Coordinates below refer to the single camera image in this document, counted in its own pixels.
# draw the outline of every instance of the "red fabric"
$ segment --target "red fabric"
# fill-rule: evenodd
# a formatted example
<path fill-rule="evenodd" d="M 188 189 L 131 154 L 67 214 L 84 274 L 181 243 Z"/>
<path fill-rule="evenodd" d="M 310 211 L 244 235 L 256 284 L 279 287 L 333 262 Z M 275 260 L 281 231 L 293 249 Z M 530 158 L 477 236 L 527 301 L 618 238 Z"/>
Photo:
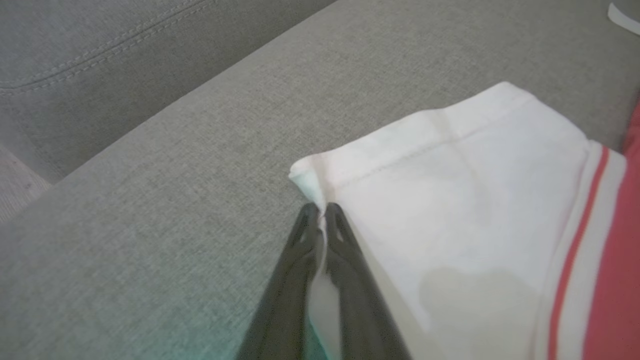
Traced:
<path fill-rule="evenodd" d="M 624 151 L 627 171 L 600 261 L 584 360 L 640 359 L 640 104 Z"/>
<path fill-rule="evenodd" d="M 589 223 L 589 217 L 591 216 L 591 210 L 593 209 L 593 203 L 598 193 L 598 187 L 600 186 L 600 180 L 604 173 L 605 167 L 607 167 L 607 161 L 609 160 L 609 150 L 606 147 L 602 147 L 602 155 L 600 155 L 600 162 L 598 168 L 593 176 L 591 182 L 591 188 L 589 189 L 589 197 L 587 198 L 587 204 L 584 207 L 578 230 L 575 232 L 575 236 L 571 242 L 571 247 L 567 252 L 566 259 L 564 261 L 564 267 L 560 274 L 560 281 L 556 290 L 556 299 L 554 301 L 553 309 L 551 310 L 551 324 L 549 329 L 549 348 L 548 359 L 557 359 L 557 341 L 558 341 L 558 327 L 560 325 L 560 314 L 562 313 L 562 307 L 564 304 L 564 296 L 566 295 L 566 287 L 569 284 L 569 278 L 571 277 L 571 270 L 573 269 L 573 262 L 575 255 L 578 253 L 580 242 L 584 236 L 584 231 Z"/>

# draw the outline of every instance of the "gray couch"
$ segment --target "gray couch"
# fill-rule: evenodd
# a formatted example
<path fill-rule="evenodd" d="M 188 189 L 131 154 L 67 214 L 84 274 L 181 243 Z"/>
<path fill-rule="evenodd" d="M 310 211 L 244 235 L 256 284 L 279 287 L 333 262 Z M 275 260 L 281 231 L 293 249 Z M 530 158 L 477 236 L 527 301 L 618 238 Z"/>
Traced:
<path fill-rule="evenodd" d="M 233 357 L 305 202 L 289 165 L 499 81 L 619 149 L 640 85 L 640 38 L 609 22 L 607 5 L 327 6 L 0 229 L 0 358 Z M 416 359 L 432 353 L 405 337 Z"/>
<path fill-rule="evenodd" d="M 331 2 L 0 1 L 0 142 L 55 183 Z"/>

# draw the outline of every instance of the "stitching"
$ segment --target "stitching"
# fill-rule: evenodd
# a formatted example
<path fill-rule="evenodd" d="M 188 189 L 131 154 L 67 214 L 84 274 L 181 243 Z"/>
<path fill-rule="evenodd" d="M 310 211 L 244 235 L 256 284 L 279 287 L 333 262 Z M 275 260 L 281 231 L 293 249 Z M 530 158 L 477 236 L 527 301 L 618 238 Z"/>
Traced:
<path fill-rule="evenodd" d="M 64 66 L 66 66 L 66 65 L 69 65 L 69 64 L 71 64 L 71 63 L 73 63 L 73 62 L 75 62 L 75 61 L 77 61 L 77 60 L 80 60 L 81 58 L 86 57 L 86 56 L 87 56 L 87 55 L 89 55 L 89 54 L 92 54 L 92 53 L 94 53 L 94 52 L 96 52 L 96 51 L 98 51 L 98 50 L 102 50 L 102 49 L 104 49 L 105 47 L 107 47 L 107 46 L 109 46 L 109 45 L 113 44 L 113 42 L 115 42 L 115 41 L 117 41 L 117 40 L 120 40 L 121 38 L 126 37 L 127 35 L 131 35 L 131 34 L 133 34 L 135 31 L 139 30 L 140 28 L 142 28 L 142 27 L 144 27 L 144 26 L 146 26 L 146 25 L 149 25 L 151 22 L 154 22 L 154 21 L 155 21 L 155 20 L 157 20 L 158 18 L 160 18 L 160 17 L 162 17 L 162 16 L 165 16 L 165 15 L 167 15 L 168 13 L 173 12 L 173 11 L 174 11 L 174 10 L 176 10 L 177 8 L 180 8 L 181 6 L 184 6 L 184 5 L 188 4 L 188 3 L 192 3 L 192 2 L 194 2 L 194 1 L 197 1 L 197 0 L 187 0 L 187 1 L 184 1 L 183 3 L 176 5 L 176 6 L 174 6 L 173 8 L 170 8 L 169 10 L 167 10 L 167 11 L 165 11 L 165 12 L 160 13 L 159 15 L 156 15 L 155 17 L 153 17 L 153 18 L 151 18 L 151 19 L 149 19 L 149 20 L 147 20 L 147 21 L 145 21 L 145 22 L 143 22 L 143 23 L 141 23 L 141 24 L 138 24 L 135 28 L 132 28 L 132 29 L 130 29 L 129 31 L 127 31 L 127 32 L 125 32 L 125 33 L 122 33 L 122 34 L 118 35 L 117 37 L 112 38 L 111 40 L 109 40 L 109 41 L 105 42 L 104 44 L 99 45 L 98 47 L 96 47 L 96 48 L 94 48 L 94 49 L 91 49 L 91 50 L 89 50 L 89 51 L 85 52 L 85 53 L 84 53 L 84 54 L 82 54 L 82 55 L 76 56 L 75 58 L 73 58 L 73 59 L 71 59 L 71 60 L 69 60 L 69 61 L 67 61 L 67 62 L 65 62 L 65 63 L 61 63 L 61 64 L 59 64 L 59 65 L 57 65 L 57 66 L 54 66 L 54 67 L 52 67 L 52 68 L 51 68 L 51 69 L 49 69 L 49 70 L 45 70 L 45 71 L 39 72 L 38 74 L 35 74 L 35 75 L 32 75 L 32 76 L 28 76 L 28 77 L 25 77 L 25 78 L 14 79 L 14 80 L 0 80 L 0 83 L 2 83 L 2 84 L 7 84 L 7 83 L 18 83 L 18 82 L 25 81 L 25 80 L 35 79 L 35 78 L 37 78 L 37 77 L 38 77 L 38 76 L 40 76 L 40 75 L 43 75 L 43 74 L 46 74 L 46 73 L 49 73 L 49 72 L 52 72 L 52 71 L 58 70 L 58 69 L 60 69 L 61 67 L 64 67 Z"/>
<path fill-rule="evenodd" d="M 199 12 L 200 10 L 202 10 L 202 9 L 204 9 L 204 8 L 208 7 L 208 6 L 209 6 L 209 4 L 205 4 L 205 5 L 201 6 L 201 7 L 197 8 L 196 10 L 193 10 L 192 12 L 189 12 L 189 13 L 187 13 L 187 14 L 183 15 L 182 17 L 179 17 L 178 19 L 175 19 L 174 21 L 170 22 L 169 24 L 166 24 L 166 25 L 164 25 L 163 27 L 158 28 L 158 29 L 156 29 L 156 30 L 154 30 L 154 31 L 150 32 L 149 34 L 145 35 L 144 37 L 141 37 L 141 38 L 137 39 L 133 44 L 127 45 L 127 46 L 125 46 L 125 47 L 123 47 L 123 48 L 121 48 L 121 49 L 119 49 L 119 50 L 115 51 L 115 52 L 114 52 L 114 53 L 112 53 L 111 55 L 109 55 L 109 56 L 107 56 L 107 57 L 105 57 L 105 58 L 102 58 L 102 59 L 100 59 L 99 61 L 96 61 L 95 63 L 93 63 L 93 64 L 91 64 L 91 65 L 89 65 L 89 66 L 87 66 L 87 67 L 83 67 L 83 68 L 81 68 L 80 70 L 77 70 L 77 71 L 75 71 L 75 72 L 73 72 L 73 73 L 71 73 L 71 74 L 69 74 L 69 75 L 65 76 L 64 78 L 59 78 L 59 79 L 57 79 L 57 80 L 55 80 L 55 81 L 51 81 L 50 83 L 46 83 L 46 84 L 44 84 L 44 85 L 40 85 L 40 86 L 35 87 L 35 88 L 26 89 L 26 90 L 23 90 L 23 91 L 20 91 L 20 92 L 0 92 L 0 95 L 3 95 L 3 96 L 7 96 L 7 95 L 9 95 L 9 96 L 13 96 L 13 95 L 25 94 L 25 93 L 27 93 L 27 92 L 32 92 L 32 91 L 34 91 L 34 90 L 38 90 L 38 89 L 41 89 L 41 88 L 46 88 L 46 87 L 51 86 L 51 85 L 53 85 L 53 84 L 59 83 L 59 82 L 61 82 L 61 81 L 68 80 L 68 79 L 70 79 L 70 78 L 72 78 L 72 77 L 74 77 L 74 76 L 78 75 L 79 73 L 81 73 L 81 72 L 83 72 L 83 71 L 86 71 L 86 70 L 88 70 L 88 69 L 90 69 L 90 68 L 92 68 L 92 67 L 94 67 L 94 66 L 96 66 L 96 65 L 98 65 L 98 64 L 100 64 L 100 63 L 102 63 L 102 62 L 104 62 L 104 61 L 109 60 L 110 58 L 112 58 L 112 57 L 116 56 L 117 54 L 120 54 L 120 53 L 122 53 L 122 52 L 124 52 L 124 51 L 126 51 L 126 50 L 128 50 L 128 49 L 130 49 L 130 48 L 132 48 L 132 47 L 134 47 L 134 46 L 136 46 L 136 45 L 138 45 L 138 44 L 139 44 L 140 42 L 142 42 L 144 39 L 146 39 L 146 38 L 148 38 L 148 37 L 151 37 L 151 36 L 153 36 L 153 35 L 157 34 L 158 32 L 160 32 L 160 31 L 162 31 L 162 30 L 164 30 L 164 29 L 166 29 L 166 28 L 168 28 L 168 27 L 170 27 L 170 26 L 174 25 L 176 22 L 178 22 L 178 21 L 180 21 L 180 20 L 182 20 L 182 19 L 184 19 L 184 18 L 186 18 L 186 17 L 188 17 L 188 16 L 190 16 L 190 15 L 193 15 L 193 14 L 195 14 L 195 13 Z"/>

